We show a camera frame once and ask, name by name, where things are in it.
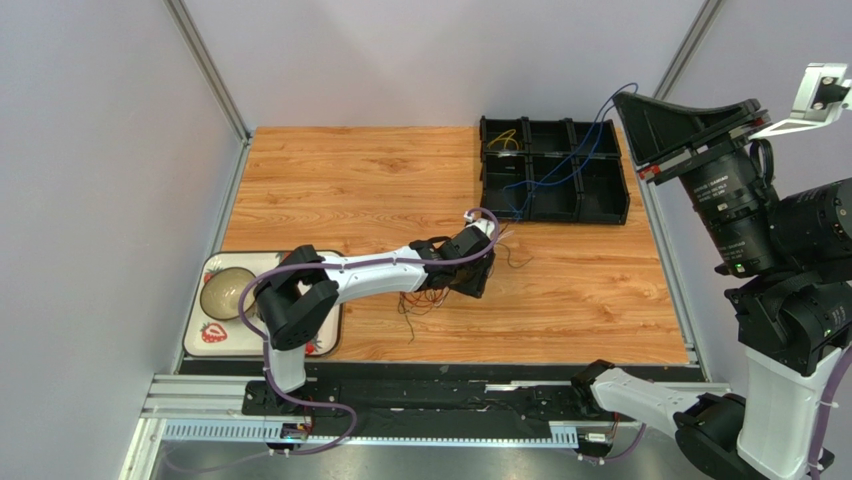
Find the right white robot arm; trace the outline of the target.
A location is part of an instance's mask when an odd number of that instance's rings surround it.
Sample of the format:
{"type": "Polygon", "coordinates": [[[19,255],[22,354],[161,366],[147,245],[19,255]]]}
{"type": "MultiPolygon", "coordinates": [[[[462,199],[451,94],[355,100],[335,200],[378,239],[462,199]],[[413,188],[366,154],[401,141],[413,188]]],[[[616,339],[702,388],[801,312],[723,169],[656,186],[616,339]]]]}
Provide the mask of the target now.
{"type": "Polygon", "coordinates": [[[574,410],[617,413],[672,437],[714,479],[817,479],[834,397],[851,365],[851,183],[780,198],[758,101],[689,108],[630,92],[614,106],[639,178],[678,180],[721,257],[747,357],[745,395],[691,394],[598,360],[571,381],[574,410]]]}

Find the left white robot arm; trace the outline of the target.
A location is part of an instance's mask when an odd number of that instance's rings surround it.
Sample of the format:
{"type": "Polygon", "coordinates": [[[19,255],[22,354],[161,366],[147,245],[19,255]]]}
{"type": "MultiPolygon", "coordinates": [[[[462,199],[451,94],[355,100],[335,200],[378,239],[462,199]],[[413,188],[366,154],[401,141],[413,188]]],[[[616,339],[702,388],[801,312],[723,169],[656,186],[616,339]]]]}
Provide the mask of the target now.
{"type": "Polygon", "coordinates": [[[481,297],[498,235],[495,222],[479,219],[453,237],[418,240],[382,254],[332,259],[311,245],[296,248],[248,289],[263,324],[272,381],[285,393],[304,385],[306,345],[344,303],[442,290],[481,297]]]}

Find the black six-compartment bin organizer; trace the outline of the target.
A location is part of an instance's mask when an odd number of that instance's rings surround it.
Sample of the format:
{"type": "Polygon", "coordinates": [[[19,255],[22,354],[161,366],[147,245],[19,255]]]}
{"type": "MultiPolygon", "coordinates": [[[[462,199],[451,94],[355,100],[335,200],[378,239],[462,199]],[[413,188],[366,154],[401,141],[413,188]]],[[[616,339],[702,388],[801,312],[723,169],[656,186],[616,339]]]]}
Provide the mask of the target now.
{"type": "Polygon", "coordinates": [[[630,207],[612,121],[479,122],[481,206],[514,222],[623,225],[630,207]]]}

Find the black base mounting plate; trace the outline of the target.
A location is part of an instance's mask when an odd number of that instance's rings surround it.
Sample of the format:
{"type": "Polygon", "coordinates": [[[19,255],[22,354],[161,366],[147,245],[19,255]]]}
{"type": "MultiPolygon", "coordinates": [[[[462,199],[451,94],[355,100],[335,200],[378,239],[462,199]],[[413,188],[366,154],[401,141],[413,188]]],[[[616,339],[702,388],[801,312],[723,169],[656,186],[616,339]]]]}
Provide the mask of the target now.
{"type": "Polygon", "coordinates": [[[570,380],[581,364],[309,362],[294,397],[353,408],[364,437],[536,439],[583,420],[570,380]]]}

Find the grey ceramic bowl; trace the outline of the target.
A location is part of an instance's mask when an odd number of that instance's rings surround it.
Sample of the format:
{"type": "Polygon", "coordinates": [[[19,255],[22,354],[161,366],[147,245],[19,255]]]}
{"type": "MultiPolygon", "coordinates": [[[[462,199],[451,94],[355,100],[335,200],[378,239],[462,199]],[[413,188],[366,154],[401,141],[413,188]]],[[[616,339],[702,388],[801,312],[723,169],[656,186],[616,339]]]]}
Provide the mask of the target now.
{"type": "Polygon", "coordinates": [[[205,315],[213,320],[230,321],[238,318],[238,300],[255,275],[242,267],[217,270],[204,283],[199,304],[205,315]]]}

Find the strawberry pattern tray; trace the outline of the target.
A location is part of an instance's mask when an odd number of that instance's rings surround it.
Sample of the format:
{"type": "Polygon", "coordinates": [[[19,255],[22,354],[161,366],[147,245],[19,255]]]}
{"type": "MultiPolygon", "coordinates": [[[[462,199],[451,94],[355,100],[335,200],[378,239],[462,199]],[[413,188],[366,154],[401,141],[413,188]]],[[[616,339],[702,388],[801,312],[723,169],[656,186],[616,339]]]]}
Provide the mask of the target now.
{"type": "Polygon", "coordinates": [[[261,354],[261,338],[239,319],[213,320],[205,315],[199,304],[204,283],[217,270],[242,267],[255,277],[278,266],[289,253],[283,252],[220,252],[205,263],[189,314],[183,341],[187,354],[196,357],[247,357],[261,354]]]}

